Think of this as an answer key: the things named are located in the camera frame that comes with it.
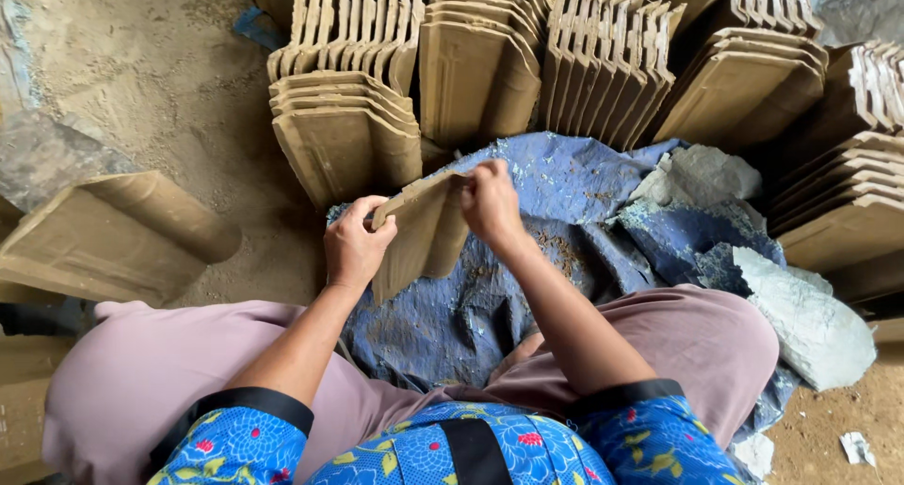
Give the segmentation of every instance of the person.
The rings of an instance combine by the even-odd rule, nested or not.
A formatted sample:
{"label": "person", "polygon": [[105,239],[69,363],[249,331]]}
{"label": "person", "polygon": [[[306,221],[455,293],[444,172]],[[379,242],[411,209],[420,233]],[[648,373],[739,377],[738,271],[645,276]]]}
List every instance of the person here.
{"label": "person", "polygon": [[722,449],[775,368],[765,318],[690,285],[594,307],[526,233],[502,160],[468,173],[462,211],[540,332],[483,389],[423,395],[334,354],[396,234],[366,220],[386,200],[327,228],[307,308],[100,303],[51,380],[44,459],[96,485],[741,483]]}

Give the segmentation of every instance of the dirt floor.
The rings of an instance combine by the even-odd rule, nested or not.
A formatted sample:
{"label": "dirt floor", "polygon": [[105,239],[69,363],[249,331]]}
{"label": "dirt floor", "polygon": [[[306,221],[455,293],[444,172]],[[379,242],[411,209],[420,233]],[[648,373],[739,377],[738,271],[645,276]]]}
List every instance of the dirt floor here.
{"label": "dirt floor", "polygon": [[[242,226],[241,251],[210,267],[175,306],[310,302],[324,280],[323,218],[270,128],[266,51],[232,32],[248,2],[23,1],[46,110],[94,121],[137,164]],[[798,390],[767,433],[776,446],[768,482],[904,483],[904,359],[882,356],[856,387]],[[850,431],[872,444],[878,476],[847,463],[838,436]]]}

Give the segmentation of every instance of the shirt sleeve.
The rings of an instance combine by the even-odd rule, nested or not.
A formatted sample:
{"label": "shirt sleeve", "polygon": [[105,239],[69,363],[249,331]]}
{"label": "shirt sleeve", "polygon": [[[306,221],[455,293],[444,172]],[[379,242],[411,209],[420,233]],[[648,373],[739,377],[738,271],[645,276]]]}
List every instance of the shirt sleeve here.
{"label": "shirt sleeve", "polygon": [[314,415],[290,396],[234,388],[200,399],[151,453],[148,485],[291,483]]}
{"label": "shirt sleeve", "polygon": [[567,414],[620,485],[744,483],[670,379],[607,388]]}

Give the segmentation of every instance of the floral print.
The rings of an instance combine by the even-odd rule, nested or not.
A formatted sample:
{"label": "floral print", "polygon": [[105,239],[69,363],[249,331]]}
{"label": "floral print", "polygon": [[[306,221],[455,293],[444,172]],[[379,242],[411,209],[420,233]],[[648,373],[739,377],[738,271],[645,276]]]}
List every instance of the floral print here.
{"label": "floral print", "polygon": [[[514,485],[742,483],[680,396],[570,420],[511,405],[447,402],[421,410],[337,455],[311,485],[458,485],[439,421],[487,421]],[[150,485],[290,483],[307,438],[246,407],[210,412],[192,427]]]}

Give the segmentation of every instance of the pink pants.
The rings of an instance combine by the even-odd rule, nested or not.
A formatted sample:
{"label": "pink pants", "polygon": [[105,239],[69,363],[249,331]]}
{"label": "pink pants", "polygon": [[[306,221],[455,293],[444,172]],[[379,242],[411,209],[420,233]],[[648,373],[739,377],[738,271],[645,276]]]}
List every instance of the pink pants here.
{"label": "pink pants", "polygon": [[[661,377],[677,380],[723,447],[775,368],[778,343],[745,300],[690,285],[598,307]],[[78,484],[138,485],[151,449],[195,400],[220,390],[301,307],[266,301],[153,309],[101,303],[96,329],[66,356],[47,394],[43,458]],[[543,348],[483,390],[422,395],[366,379],[333,355],[314,398],[314,426],[296,482],[335,455],[428,404],[506,402],[557,412],[578,396]]]}

